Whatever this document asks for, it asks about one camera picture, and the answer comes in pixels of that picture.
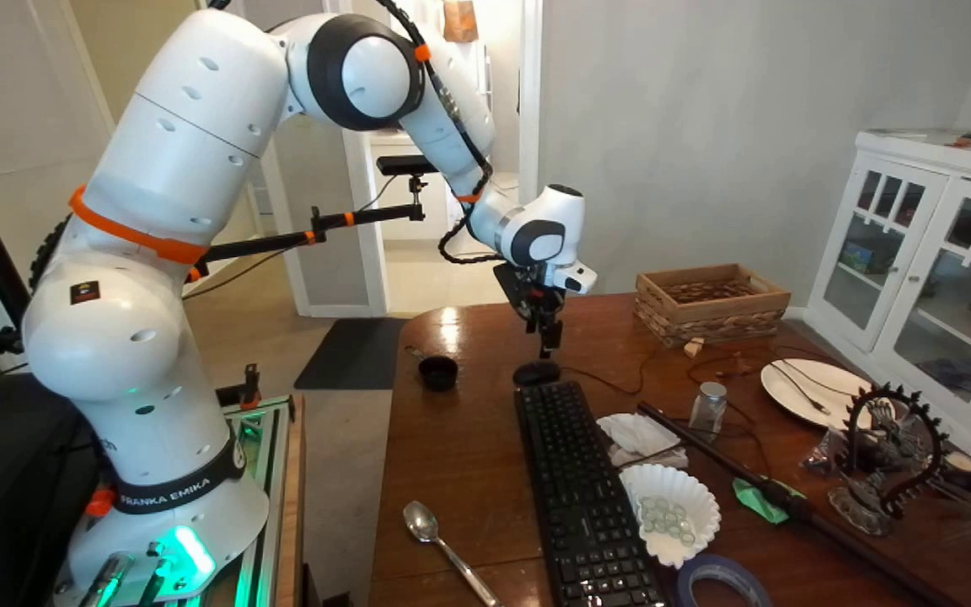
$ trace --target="black cup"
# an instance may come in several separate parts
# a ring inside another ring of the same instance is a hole
[[[449,392],[458,378],[458,366],[450,358],[432,356],[419,362],[419,374],[423,388]]]

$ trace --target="white cabinet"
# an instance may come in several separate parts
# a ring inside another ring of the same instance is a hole
[[[854,177],[806,309],[868,378],[921,392],[971,452],[971,152],[857,139]]]

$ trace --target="small bottle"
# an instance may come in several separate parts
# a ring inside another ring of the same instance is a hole
[[[724,385],[700,383],[688,420],[690,435],[698,435],[700,441],[715,441],[722,431],[724,404],[727,404]]]

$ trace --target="keyboard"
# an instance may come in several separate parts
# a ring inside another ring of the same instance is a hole
[[[516,388],[554,604],[658,607],[646,556],[603,435],[576,383]]]

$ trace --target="spoon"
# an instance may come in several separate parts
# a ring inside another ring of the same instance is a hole
[[[784,366],[789,370],[801,374],[806,383],[813,383],[813,385],[818,385],[818,388],[825,388],[825,392],[836,392],[836,394],[845,394],[845,398],[854,398],[854,392],[843,392],[843,388],[836,388],[836,385],[825,385],[825,383],[818,383],[818,378],[806,374],[806,370],[801,370],[801,369],[795,369],[789,358],[781,358],[781,362],[775,362],[775,366]]]
[[[818,414],[830,414],[824,408],[824,401],[816,401],[789,370],[777,369],[777,362],[771,362],[771,369],[799,392],[801,401],[810,401],[810,408],[816,408]]]
[[[419,501],[403,502],[403,523],[419,544],[440,546],[440,552],[450,559],[450,566],[461,575],[461,582],[479,593],[479,602],[494,607],[494,596],[488,593],[481,576],[476,576],[476,571],[468,564],[461,564],[458,552],[440,541],[438,515],[432,511],[423,511],[423,502],[419,502]]]

